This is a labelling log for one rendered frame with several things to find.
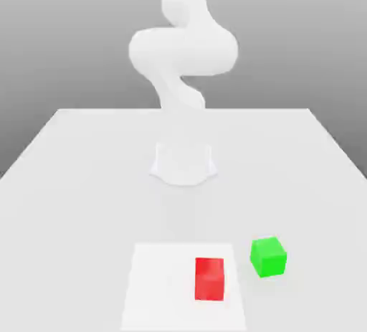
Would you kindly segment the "small green cube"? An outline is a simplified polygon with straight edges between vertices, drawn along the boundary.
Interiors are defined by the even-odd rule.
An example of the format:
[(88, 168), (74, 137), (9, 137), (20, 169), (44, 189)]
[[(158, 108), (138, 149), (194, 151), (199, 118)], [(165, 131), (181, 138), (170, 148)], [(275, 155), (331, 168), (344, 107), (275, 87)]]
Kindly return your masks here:
[(287, 263), (287, 252), (277, 237), (254, 239), (250, 261), (260, 278), (282, 275)]

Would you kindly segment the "small red cube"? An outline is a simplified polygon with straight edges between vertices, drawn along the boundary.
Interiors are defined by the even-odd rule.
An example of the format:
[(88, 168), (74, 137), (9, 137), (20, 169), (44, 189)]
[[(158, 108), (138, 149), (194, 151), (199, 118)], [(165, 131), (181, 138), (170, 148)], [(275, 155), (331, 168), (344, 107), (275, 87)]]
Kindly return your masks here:
[(195, 259), (196, 300), (224, 300), (224, 259), (213, 257), (197, 257)]

